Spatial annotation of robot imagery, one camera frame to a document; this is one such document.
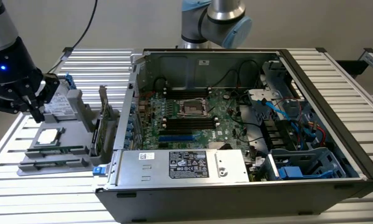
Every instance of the red wire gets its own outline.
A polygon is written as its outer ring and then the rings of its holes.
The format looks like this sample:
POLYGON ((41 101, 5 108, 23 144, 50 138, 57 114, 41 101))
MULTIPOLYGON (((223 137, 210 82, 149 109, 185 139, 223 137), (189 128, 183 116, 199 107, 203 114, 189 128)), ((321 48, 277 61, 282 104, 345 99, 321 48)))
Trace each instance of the red wire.
POLYGON ((299 146, 299 135, 297 134, 297 145, 299 146))
POLYGON ((149 98, 149 97, 151 97, 153 94, 154 94, 154 92, 146 92, 145 94, 138 95, 135 98, 141 98, 141 97, 149 98))
POLYGON ((322 133, 322 140, 321 140, 321 143, 319 143, 319 145, 322 146, 323 143, 325 143, 325 139, 326 139, 326 133, 325 133, 325 131, 323 131, 323 129, 322 129, 321 127, 317 126, 317 129, 318 129, 318 130, 321 131, 321 133, 322 133))
POLYGON ((325 131, 323 131, 323 129, 317 125, 317 129, 321 131, 321 133, 322 133, 322 140, 321 140, 321 142, 319 142, 319 146, 322 146, 323 145, 323 143, 325 143, 325 139, 326 139, 326 133, 325 133, 325 131))
POLYGON ((279 104, 279 102, 283 101, 285 99, 294 99, 297 101, 298 107, 299 107, 299 110, 298 110, 298 121, 301 121, 302 107, 301 107, 299 101, 294 97, 283 97, 282 99, 279 99, 279 101, 275 103, 275 105, 279 104))

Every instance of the black cable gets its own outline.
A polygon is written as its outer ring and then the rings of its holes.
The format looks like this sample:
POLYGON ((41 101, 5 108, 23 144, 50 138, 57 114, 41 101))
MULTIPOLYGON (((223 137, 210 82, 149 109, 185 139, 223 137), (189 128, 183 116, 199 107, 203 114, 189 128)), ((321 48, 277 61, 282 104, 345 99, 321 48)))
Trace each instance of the black cable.
POLYGON ((297 135, 298 135, 298 137, 299 137, 299 141, 303 141, 303 136, 302 136, 303 125, 302 125, 302 123, 301 123, 299 121, 297 121, 297 120, 290 120, 290 122, 297 123, 297 127, 298 127, 298 130, 299 130, 298 133, 297 133, 297 135))
POLYGON ((46 73, 50 73, 57 68, 57 66, 59 65, 61 62, 62 62, 62 60, 59 60, 57 62, 57 64, 50 68, 50 70, 46 73))
POLYGON ((98 4, 98 0, 94 0, 93 13, 91 13, 91 16, 90 16, 90 18, 89 18, 86 28, 85 28, 85 30, 83 30, 83 32, 82 32, 82 34, 81 34, 81 37, 79 37, 78 41, 77 41, 75 44, 73 45, 71 49, 74 49, 74 48, 77 47, 77 45, 79 44, 79 42, 81 42, 81 40, 82 40, 82 38, 83 38, 83 36, 85 36, 87 30, 89 30, 89 26, 91 25, 91 22, 93 22, 93 16, 94 16, 94 11, 95 11, 95 9, 97 9, 97 4, 98 4))
POLYGON ((211 109, 207 111, 207 113, 211 112, 211 110, 213 110, 214 108, 215 108, 215 106, 211 107, 211 109))
POLYGON ((235 87, 238 87, 239 84, 241 84, 241 69, 242 69, 242 65, 246 62, 253 62, 255 64, 255 67, 257 67, 257 79, 259 78, 259 66, 258 66, 257 62, 253 59, 245 60, 245 61, 242 61, 242 63, 238 66, 238 69, 237 69, 237 84, 235 84, 235 87))
MULTIPOLYGON (((70 51, 74 50, 74 48, 75 48, 77 45, 79 44, 79 42, 81 42, 81 40, 83 39, 83 36, 85 36, 85 34, 86 34, 87 30, 89 30, 89 26, 91 25, 91 22, 93 22, 93 16, 94 16, 94 12, 95 12, 95 9, 97 9, 97 4, 98 4, 98 0, 94 0, 94 4, 93 4, 93 13, 91 13, 91 16, 90 16, 90 18, 89 18, 86 28, 85 28, 85 30, 83 30, 83 32, 82 32, 82 34, 81 34, 81 37, 78 38, 75 44, 73 45, 70 51)), ((58 63, 50 68, 50 70, 47 71, 47 73, 50 73, 51 70, 54 70, 54 69, 57 68, 57 66, 61 64, 62 61, 63 61, 63 60, 61 59, 61 60, 58 61, 58 63)))
POLYGON ((211 85, 211 87, 217 86, 222 82, 222 80, 225 79, 225 77, 229 75, 231 71, 237 73, 235 69, 229 69, 225 75, 222 76, 222 78, 211 85))
POLYGON ((249 142, 251 142, 251 141, 257 141, 258 139, 263 139, 263 137, 261 136, 261 137, 258 137, 258 138, 255 138, 255 139, 253 139, 253 140, 250 140, 250 141, 243 141, 243 140, 241 140, 241 132, 239 132, 238 135, 237 135, 237 140, 241 141, 241 142, 243 142, 243 143, 249 143, 249 142))
POLYGON ((155 77, 155 79, 153 80, 153 86, 151 86, 151 91, 153 92, 155 92, 155 82, 159 79, 162 79, 165 82, 167 81, 167 79, 163 76, 155 77))
POLYGON ((246 97, 241 97, 241 100, 242 100, 242 103, 243 103, 243 104, 238 103, 238 105, 247 105, 247 106, 251 106, 251 103, 250 103, 250 101, 249 101, 247 95, 246 95, 246 97))
MULTIPOLYGON (((226 113, 227 113, 227 110, 229 110, 229 108, 230 108, 230 104, 231 104, 233 100, 235 100, 235 98, 242 97, 242 96, 245 96, 245 95, 247 95, 247 94, 245 93, 245 94, 242 94, 242 95, 238 95, 238 96, 235 96, 235 97, 230 100, 229 105, 227 105, 227 108, 226 108, 226 113)), ((235 120, 235 119, 231 117, 231 114, 229 114, 229 118, 230 118, 230 120, 233 120, 233 121, 234 121, 235 123, 238 123, 239 125, 254 125, 255 127, 259 127, 259 125, 257 125, 257 124, 254 124, 254 123, 247 123, 247 122, 242 122, 242 121, 235 120)))

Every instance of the gray parts tray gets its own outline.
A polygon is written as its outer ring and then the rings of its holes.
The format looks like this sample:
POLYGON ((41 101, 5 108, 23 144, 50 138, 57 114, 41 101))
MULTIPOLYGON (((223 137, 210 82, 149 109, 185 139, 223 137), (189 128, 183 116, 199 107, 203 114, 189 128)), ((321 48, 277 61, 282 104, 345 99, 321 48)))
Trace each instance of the gray parts tray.
MULTIPOLYGON (((25 176, 91 171, 93 166, 110 162, 118 111, 113 110, 113 113, 115 119, 107 121, 103 150, 98 156, 93 156, 89 150, 93 132, 86 131, 81 121, 63 120, 58 123, 42 123, 31 141, 30 149, 25 152, 26 156, 18 164, 17 174, 25 176), (35 142, 41 132, 57 128, 65 130, 58 138, 58 146, 38 146, 35 142)), ((93 114, 93 123, 95 123, 99 113, 93 111, 93 114)))

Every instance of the aluminum slat table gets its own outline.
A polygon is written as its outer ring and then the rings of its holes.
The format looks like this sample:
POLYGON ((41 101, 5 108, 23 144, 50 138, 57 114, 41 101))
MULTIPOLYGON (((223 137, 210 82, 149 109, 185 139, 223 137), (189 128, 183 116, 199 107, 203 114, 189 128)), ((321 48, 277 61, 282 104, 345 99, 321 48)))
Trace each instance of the aluminum slat table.
MULTIPOLYGON (((290 49, 290 53, 373 160, 373 102, 325 53, 318 53, 314 49, 290 49)), ((58 74, 69 72, 73 75, 75 85, 83 92, 85 103, 98 107, 98 85, 105 84, 109 102, 121 109, 129 56, 130 50, 82 49, 75 50, 69 60, 61 64, 58 74)), ((114 224, 93 194, 93 189, 106 181, 103 177, 93 177, 91 172, 17 176, 17 163, 23 158, 37 129, 38 124, 33 119, 19 114, 0 142, 0 223, 114 224)), ((343 200, 318 216, 185 223, 369 224, 373 223, 373 193, 361 199, 343 200)))

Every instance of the capacitor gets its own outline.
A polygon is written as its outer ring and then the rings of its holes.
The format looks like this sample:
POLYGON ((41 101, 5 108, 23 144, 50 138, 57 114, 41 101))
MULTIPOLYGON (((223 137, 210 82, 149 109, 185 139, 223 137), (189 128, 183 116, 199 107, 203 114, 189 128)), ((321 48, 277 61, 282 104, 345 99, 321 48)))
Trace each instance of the capacitor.
POLYGON ((126 131, 127 131, 127 132, 130 132, 133 128, 134 128, 134 127, 133 127, 131 124, 127 124, 127 125, 126 125, 126 131))
POLYGON ((131 133, 130 132, 126 132, 125 135, 123 135, 123 138, 126 140, 130 140, 131 139, 131 133))
POLYGON ((223 94, 223 95, 222 95, 222 99, 229 100, 229 99, 230 99, 230 96, 229 96, 227 94, 223 94))
POLYGON ((135 106, 134 104, 131 104, 131 105, 130 105, 130 113, 133 113, 133 112, 134 112, 135 107, 137 107, 137 106, 135 106))
POLYGON ((130 146, 130 141, 129 140, 123 140, 123 148, 127 148, 130 146))

